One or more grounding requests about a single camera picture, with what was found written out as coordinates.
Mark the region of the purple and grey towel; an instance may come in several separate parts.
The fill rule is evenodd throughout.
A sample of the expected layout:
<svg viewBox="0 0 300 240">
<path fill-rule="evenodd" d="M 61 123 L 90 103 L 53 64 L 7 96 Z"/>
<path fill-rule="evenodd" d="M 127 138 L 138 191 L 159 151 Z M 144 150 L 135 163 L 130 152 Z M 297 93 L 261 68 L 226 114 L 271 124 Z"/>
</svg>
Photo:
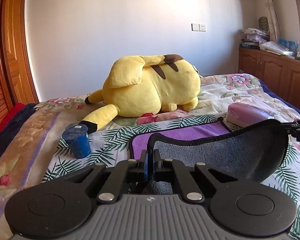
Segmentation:
<svg viewBox="0 0 300 240">
<path fill-rule="evenodd" d="M 221 171 L 258 183 L 267 179 L 283 162 L 288 135 L 274 119 L 232 132 L 222 119 L 190 127 L 134 136 L 130 155 L 144 163 L 144 184 L 131 193 L 174 193 L 172 185 L 153 178 L 153 152 L 162 159 L 182 161 L 187 167 L 205 163 Z"/>
</svg>

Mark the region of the wooden side cabinet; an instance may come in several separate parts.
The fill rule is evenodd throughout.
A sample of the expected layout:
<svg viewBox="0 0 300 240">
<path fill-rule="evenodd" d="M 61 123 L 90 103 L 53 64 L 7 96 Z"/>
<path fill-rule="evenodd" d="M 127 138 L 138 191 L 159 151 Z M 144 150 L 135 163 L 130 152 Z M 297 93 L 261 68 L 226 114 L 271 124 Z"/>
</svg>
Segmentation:
<svg viewBox="0 0 300 240">
<path fill-rule="evenodd" d="M 239 48 L 240 73 L 251 74 L 300 110 L 300 61 L 262 50 Z"/>
</svg>

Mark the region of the pink tissue pack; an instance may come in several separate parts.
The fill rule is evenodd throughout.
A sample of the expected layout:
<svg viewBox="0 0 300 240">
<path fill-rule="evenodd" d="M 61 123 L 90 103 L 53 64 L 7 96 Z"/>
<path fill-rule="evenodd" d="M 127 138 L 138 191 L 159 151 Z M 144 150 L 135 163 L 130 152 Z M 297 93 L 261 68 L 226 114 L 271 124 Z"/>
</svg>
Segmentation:
<svg viewBox="0 0 300 240">
<path fill-rule="evenodd" d="M 235 102 L 228 106 L 226 121 L 240 127 L 247 127 L 276 117 L 278 113 L 264 103 Z"/>
</svg>

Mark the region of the floral palm leaf bedspread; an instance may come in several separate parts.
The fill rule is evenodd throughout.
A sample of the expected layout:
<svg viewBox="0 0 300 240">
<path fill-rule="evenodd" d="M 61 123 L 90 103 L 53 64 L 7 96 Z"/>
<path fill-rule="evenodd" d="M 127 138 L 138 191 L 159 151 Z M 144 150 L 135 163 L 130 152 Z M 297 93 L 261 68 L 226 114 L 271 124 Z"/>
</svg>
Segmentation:
<svg viewBox="0 0 300 240">
<path fill-rule="evenodd" d="M 37 104 L 0 157 L 0 239 L 12 235 L 4 216 L 9 198 L 20 190 L 50 181 L 95 163 L 108 167 L 129 158 L 129 141 L 145 133 L 201 125 L 224 117 L 234 102 L 266 104 L 278 113 L 277 120 L 300 119 L 300 110 L 274 94 L 249 74 L 207 76 L 201 79 L 198 106 L 192 111 L 146 114 L 141 118 L 117 117 L 101 131 L 89 135 L 91 154 L 74 157 L 62 133 L 95 109 L 84 96 L 56 98 Z"/>
</svg>

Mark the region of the blue plastic cup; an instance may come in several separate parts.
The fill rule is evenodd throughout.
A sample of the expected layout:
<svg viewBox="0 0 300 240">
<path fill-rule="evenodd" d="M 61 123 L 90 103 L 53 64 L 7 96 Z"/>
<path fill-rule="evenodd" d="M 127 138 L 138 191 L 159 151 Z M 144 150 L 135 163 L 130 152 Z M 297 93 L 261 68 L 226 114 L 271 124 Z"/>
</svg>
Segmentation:
<svg viewBox="0 0 300 240">
<path fill-rule="evenodd" d="M 62 138 L 77 159 L 85 158 L 91 153 L 87 126 L 80 124 L 71 126 L 63 132 Z"/>
</svg>

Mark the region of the blue box on cabinet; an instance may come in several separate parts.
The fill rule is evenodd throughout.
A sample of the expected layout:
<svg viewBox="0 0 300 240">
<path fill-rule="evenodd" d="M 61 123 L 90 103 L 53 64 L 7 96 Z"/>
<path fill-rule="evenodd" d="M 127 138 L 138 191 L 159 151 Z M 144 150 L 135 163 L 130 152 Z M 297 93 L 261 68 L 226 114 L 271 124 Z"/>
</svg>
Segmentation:
<svg viewBox="0 0 300 240">
<path fill-rule="evenodd" d="M 278 39 L 278 43 L 285 48 L 289 49 L 290 51 L 296 50 L 296 43 L 294 41 L 284 40 L 282 38 Z"/>
</svg>

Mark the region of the white folded cloth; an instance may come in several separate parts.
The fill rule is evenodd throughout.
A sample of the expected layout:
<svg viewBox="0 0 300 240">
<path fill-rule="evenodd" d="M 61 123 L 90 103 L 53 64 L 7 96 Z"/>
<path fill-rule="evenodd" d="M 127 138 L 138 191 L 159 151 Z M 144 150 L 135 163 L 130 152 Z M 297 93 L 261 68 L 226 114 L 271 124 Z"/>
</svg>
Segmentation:
<svg viewBox="0 0 300 240">
<path fill-rule="evenodd" d="M 265 42 L 259 45 L 260 50 L 267 51 L 269 53 L 277 54 L 277 55 L 283 55 L 283 56 L 293 56 L 294 53 L 290 51 L 288 48 L 273 42 Z"/>
</svg>

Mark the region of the dark navy blanket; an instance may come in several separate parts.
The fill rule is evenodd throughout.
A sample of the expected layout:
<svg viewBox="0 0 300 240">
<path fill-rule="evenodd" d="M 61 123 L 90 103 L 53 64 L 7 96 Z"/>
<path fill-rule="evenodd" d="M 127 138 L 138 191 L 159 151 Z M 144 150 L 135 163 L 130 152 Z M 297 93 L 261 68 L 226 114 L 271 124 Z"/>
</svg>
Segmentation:
<svg viewBox="0 0 300 240">
<path fill-rule="evenodd" d="M 5 152 L 8 145 L 17 135 L 24 122 L 36 111 L 36 103 L 29 103 L 22 109 L 0 132 L 0 157 Z"/>
</svg>

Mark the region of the floral curtain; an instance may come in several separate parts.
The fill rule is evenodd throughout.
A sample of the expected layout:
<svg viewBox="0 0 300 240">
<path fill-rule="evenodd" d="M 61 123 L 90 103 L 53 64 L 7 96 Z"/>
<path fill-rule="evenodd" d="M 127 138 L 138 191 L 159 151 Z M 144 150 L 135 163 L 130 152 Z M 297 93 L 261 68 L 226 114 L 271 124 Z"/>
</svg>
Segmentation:
<svg viewBox="0 0 300 240">
<path fill-rule="evenodd" d="M 277 42 L 278 39 L 281 38 L 281 28 L 275 10 L 274 0 L 263 0 L 263 2 L 267 12 L 270 40 Z"/>
</svg>

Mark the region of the stack of books and papers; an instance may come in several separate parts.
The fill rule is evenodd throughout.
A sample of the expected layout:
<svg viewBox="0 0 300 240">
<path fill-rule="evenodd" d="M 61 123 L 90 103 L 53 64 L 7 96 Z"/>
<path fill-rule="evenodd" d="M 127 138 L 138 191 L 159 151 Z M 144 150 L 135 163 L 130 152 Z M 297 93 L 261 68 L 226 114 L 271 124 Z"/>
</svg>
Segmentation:
<svg viewBox="0 0 300 240">
<path fill-rule="evenodd" d="M 242 29 L 241 48 L 260 49 L 260 45 L 270 41 L 269 34 L 255 28 Z"/>
</svg>

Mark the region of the green hand fan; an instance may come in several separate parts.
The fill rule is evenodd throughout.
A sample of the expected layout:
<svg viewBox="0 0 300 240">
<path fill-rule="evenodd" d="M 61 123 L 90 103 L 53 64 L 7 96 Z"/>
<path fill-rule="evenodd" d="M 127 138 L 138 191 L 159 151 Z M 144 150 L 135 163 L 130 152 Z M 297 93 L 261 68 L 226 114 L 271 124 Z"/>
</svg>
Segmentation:
<svg viewBox="0 0 300 240">
<path fill-rule="evenodd" d="M 266 33 L 269 32 L 269 22 L 268 22 L 268 18 L 265 16 L 262 16 L 258 19 L 258 25 L 259 25 L 259 29 L 261 31 L 264 31 Z"/>
</svg>

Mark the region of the red blanket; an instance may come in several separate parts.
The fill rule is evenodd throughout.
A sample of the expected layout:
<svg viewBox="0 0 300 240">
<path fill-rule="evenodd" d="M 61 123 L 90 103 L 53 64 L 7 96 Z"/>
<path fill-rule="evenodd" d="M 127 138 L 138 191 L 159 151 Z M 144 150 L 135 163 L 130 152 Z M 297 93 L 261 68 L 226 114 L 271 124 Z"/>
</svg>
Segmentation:
<svg viewBox="0 0 300 240">
<path fill-rule="evenodd" d="M 22 110 L 25 105 L 23 103 L 17 103 L 11 108 L 0 122 L 0 132 L 8 125 L 8 123 Z"/>
</svg>

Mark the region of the yellow Pikachu plush toy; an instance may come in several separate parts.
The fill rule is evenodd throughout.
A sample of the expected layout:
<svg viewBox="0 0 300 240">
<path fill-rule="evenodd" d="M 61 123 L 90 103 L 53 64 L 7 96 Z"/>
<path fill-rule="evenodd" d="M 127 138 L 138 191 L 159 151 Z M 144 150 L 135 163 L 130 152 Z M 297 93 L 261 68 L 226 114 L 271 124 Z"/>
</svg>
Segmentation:
<svg viewBox="0 0 300 240">
<path fill-rule="evenodd" d="M 102 89 L 91 93 L 87 105 L 104 106 L 80 123 L 87 133 L 101 130 L 117 116 L 139 118 L 144 114 L 191 111 L 198 105 L 200 74 L 177 54 L 124 56 L 114 62 Z"/>
</svg>

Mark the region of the white wall switch plate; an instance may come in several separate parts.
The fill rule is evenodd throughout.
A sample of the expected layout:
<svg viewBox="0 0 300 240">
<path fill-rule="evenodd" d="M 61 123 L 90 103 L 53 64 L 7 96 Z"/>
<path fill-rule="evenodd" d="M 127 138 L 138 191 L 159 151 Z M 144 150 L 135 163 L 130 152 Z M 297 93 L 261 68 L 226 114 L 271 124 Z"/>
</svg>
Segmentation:
<svg viewBox="0 0 300 240">
<path fill-rule="evenodd" d="M 191 28 L 192 28 L 192 31 L 206 32 L 206 25 L 204 25 L 204 24 L 192 23 Z"/>
</svg>

